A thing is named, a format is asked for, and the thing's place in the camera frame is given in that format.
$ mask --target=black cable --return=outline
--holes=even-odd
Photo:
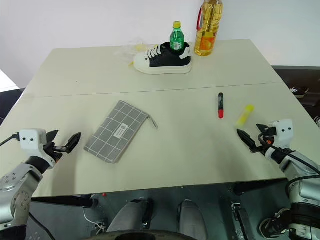
[[[6,140],[4,140],[3,142],[1,142],[1,143],[0,143],[0,147],[1,147],[3,144],[9,142],[11,139],[14,139],[14,136],[13,136],[13,135],[12,135],[11,137],[7,138]]]
[[[290,180],[286,185],[285,185],[285,193],[286,195],[289,197],[289,187],[291,184],[297,182],[297,181],[300,181],[300,180],[305,180],[305,179],[319,179],[320,178],[320,170],[315,168],[314,166],[312,166],[311,164],[307,163],[306,161],[303,161],[302,159],[300,159],[299,157],[295,156],[295,155],[292,155],[284,150],[282,150],[281,148],[279,147],[276,147],[276,146],[273,146],[272,144],[269,144],[267,142],[265,142],[264,140],[261,139],[261,137],[263,136],[263,134],[261,133],[259,136],[258,136],[258,139],[259,139],[259,142],[260,144],[264,145],[264,146],[268,146],[274,150],[277,150],[285,155],[287,155],[288,157],[291,157],[295,160],[297,160],[298,162],[306,165],[308,168],[312,169],[313,171],[315,171],[318,175],[313,175],[313,176],[301,176],[301,177],[297,177],[295,179],[292,179]]]
[[[31,218],[36,224],[38,224],[38,226],[39,226],[40,228],[42,228],[42,229],[49,235],[49,237],[50,237],[52,240],[56,240],[55,237],[54,237],[54,236],[51,234],[51,232],[48,230],[48,228],[46,228],[45,226],[43,226],[42,223],[39,222],[39,221],[31,214],[31,212],[29,212],[29,216],[30,216],[30,218]]]

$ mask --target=marker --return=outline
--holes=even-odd
[[[218,95],[218,114],[219,114],[219,118],[223,119],[224,118],[224,94],[222,92],[219,93]]]

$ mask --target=bottle cap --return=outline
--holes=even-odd
[[[181,22],[179,22],[179,21],[174,21],[174,22],[173,22],[173,28],[174,28],[174,29],[179,29],[179,28],[181,28]]]

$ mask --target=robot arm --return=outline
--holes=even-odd
[[[320,167],[298,151],[290,149],[294,128],[290,119],[275,121],[271,126],[257,124],[261,146],[238,129],[241,140],[252,153],[261,153],[279,164],[289,183],[286,193],[291,209],[270,218],[260,226],[265,238],[276,238],[289,230],[292,240],[320,239]]]
[[[73,135],[64,147],[52,142],[58,131],[24,129],[16,134],[29,159],[0,179],[0,239],[25,239],[32,195],[43,173],[55,167],[78,144],[81,133]]]

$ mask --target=zipper pull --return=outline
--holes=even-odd
[[[152,116],[149,115],[149,116],[148,116],[148,119],[150,119],[150,120],[152,121],[155,129],[158,129],[158,128],[159,128],[159,127],[158,127],[158,124],[157,124],[156,121],[152,118]]]

